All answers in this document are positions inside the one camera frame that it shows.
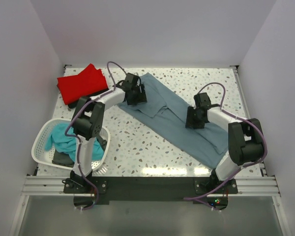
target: speckled tabletop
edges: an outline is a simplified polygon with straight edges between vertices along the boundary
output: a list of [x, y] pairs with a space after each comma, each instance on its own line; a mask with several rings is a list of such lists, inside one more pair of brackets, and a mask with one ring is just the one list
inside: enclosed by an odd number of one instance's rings
[[[76, 75], [83, 68], [67, 68], [65, 76]], [[220, 82], [226, 87], [224, 108], [245, 117], [235, 75], [232, 69], [196, 68], [125, 68], [127, 72], [152, 74], [160, 82], [174, 91], [192, 106], [193, 96], [210, 82]], [[109, 86], [112, 81], [106, 68], [102, 68]], [[116, 81], [124, 79], [124, 73], [111, 68]], [[219, 86], [207, 87], [212, 103], [219, 103], [222, 89]], [[69, 109], [59, 93], [53, 118], [71, 119], [74, 110]], [[187, 153], [170, 144], [153, 130], [122, 111], [117, 106], [105, 112], [103, 126], [111, 133], [111, 144], [103, 166], [93, 172], [101, 176], [209, 176], [210, 169]], [[70, 171], [44, 164], [38, 165], [38, 176], [69, 176]], [[239, 177], [261, 177], [258, 165], [242, 170]]]

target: white enclosure wall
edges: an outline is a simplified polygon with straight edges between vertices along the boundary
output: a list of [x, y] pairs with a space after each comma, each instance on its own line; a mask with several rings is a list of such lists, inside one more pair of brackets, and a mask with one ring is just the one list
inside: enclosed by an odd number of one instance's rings
[[275, 0], [31, 0], [61, 61], [229, 66]]
[[295, 235], [295, 0], [276, 2], [239, 77], [251, 116], [266, 135], [266, 168], [277, 177]]
[[29, 0], [0, 0], [0, 236], [8, 235], [31, 145], [50, 117], [62, 71]]

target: red cloth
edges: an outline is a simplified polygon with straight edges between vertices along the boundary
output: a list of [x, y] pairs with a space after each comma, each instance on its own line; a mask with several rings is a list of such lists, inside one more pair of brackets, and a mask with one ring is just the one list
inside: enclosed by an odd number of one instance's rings
[[58, 78], [58, 88], [66, 105], [79, 100], [81, 96], [107, 89], [107, 82], [101, 69], [89, 64], [78, 75]]

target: laundry basket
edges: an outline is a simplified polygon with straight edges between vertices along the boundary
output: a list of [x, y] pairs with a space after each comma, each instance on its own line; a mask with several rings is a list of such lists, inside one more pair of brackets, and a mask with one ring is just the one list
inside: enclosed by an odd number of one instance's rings
[[[31, 156], [33, 157], [34, 161], [36, 161], [38, 163], [42, 163], [45, 165], [54, 166], [54, 167], [58, 167], [58, 168], [63, 168], [63, 169], [67, 169], [67, 170], [72, 170], [71, 167], [56, 165], [56, 164], [52, 163], [52, 160], [54, 158], [54, 153], [55, 153], [55, 146], [54, 145], [49, 151], [45, 150], [45, 145], [46, 145], [46, 142], [47, 142], [47, 139], [48, 139], [50, 133], [52, 132], [54, 127], [59, 123], [68, 123], [69, 124], [70, 120], [56, 118], [56, 119], [51, 119], [50, 121], [46, 122], [44, 124], [44, 126], [41, 128], [41, 130], [39, 131], [39, 133], [35, 139], [35, 142], [34, 142], [33, 147], [31, 149]], [[109, 144], [110, 144], [110, 133], [107, 128], [102, 127], [99, 135], [107, 141], [107, 144], [106, 144], [106, 148], [104, 150], [103, 158], [98, 161], [92, 161], [92, 169], [93, 170], [97, 170], [103, 164], [103, 162], [106, 158], [106, 155], [107, 155]]]

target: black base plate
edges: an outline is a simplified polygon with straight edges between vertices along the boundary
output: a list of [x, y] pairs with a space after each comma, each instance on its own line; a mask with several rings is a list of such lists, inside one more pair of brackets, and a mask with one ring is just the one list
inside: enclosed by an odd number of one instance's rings
[[[98, 188], [99, 205], [109, 204], [109, 201], [183, 201], [184, 197], [196, 197], [209, 191], [201, 187], [209, 177], [90, 177], [89, 180]], [[215, 193], [223, 194], [227, 189], [229, 194], [238, 193], [236, 180], [230, 180]], [[65, 184], [63, 192], [90, 193], [90, 188]]]

